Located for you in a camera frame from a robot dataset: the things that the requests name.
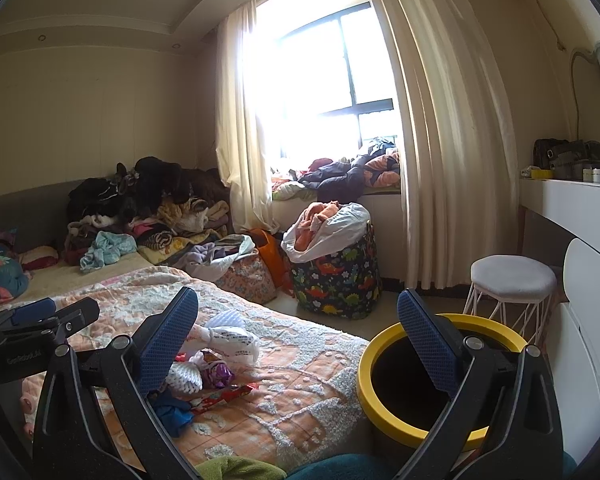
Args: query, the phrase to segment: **orange and white blanket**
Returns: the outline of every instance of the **orange and white blanket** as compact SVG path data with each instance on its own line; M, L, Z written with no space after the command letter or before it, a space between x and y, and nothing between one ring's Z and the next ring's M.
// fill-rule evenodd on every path
M367 341L249 303L209 282L171 267L149 267L54 297L58 308L90 296L100 319L69 342L76 351L106 346L121 333L132 334L151 314L161 312L182 286L198 294L197 323L233 308L262 341L259 366L236 369L237 383L258 389L197 416L175 443L196 465L235 454L285 470L339 452L353 452L369 441L356 397L356 370ZM24 392L37 403L44 374L27 378ZM123 459L141 466L113 411L106 391L98 398ZM356 449L343 447L356 433Z

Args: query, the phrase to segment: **stool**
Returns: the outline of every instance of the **stool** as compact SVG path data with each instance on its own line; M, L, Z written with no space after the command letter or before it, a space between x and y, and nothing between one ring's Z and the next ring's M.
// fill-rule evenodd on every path
M516 330L522 322L518 333L524 336L527 325L535 318L535 331L528 342L536 343L544 329L556 285L554 272L531 258L510 254L487 256L471 266L471 289L463 313L477 316L478 302L487 294L498 302L489 319L500 313L500 322L506 325L507 303L526 303L524 312L511 328Z

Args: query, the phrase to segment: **yellow trash can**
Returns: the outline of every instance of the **yellow trash can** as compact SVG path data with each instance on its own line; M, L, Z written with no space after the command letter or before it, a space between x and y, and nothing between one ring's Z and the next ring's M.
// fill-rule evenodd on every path
M496 321L465 314L442 314L463 336L475 335L493 349L520 352L526 341ZM400 323L379 333L358 365L358 399L372 424L386 436L416 449L448 402L435 389ZM476 449L487 433L493 410L482 414L464 450Z

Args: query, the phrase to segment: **gray headboard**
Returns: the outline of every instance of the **gray headboard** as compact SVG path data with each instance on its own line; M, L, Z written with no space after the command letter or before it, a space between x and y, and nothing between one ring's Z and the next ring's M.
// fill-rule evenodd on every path
M0 196L0 232L17 228L16 250L40 245L62 248L66 236L69 192L81 180L25 189Z

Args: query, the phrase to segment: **floor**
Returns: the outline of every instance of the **floor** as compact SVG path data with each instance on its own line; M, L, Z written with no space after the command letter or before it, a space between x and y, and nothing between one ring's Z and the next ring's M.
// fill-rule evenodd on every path
M371 340L385 328L398 323L395 305L398 300L396 292L383 292L378 299L375 309L365 319L345 319L343 317L328 316L327 314L314 314L298 306L298 300L279 291L278 296L266 303L265 306L271 310L289 314L301 319L307 319L319 324L342 330L364 339ZM425 296L426 305L436 313L462 312L465 300L456 298L439 298L436 296Z

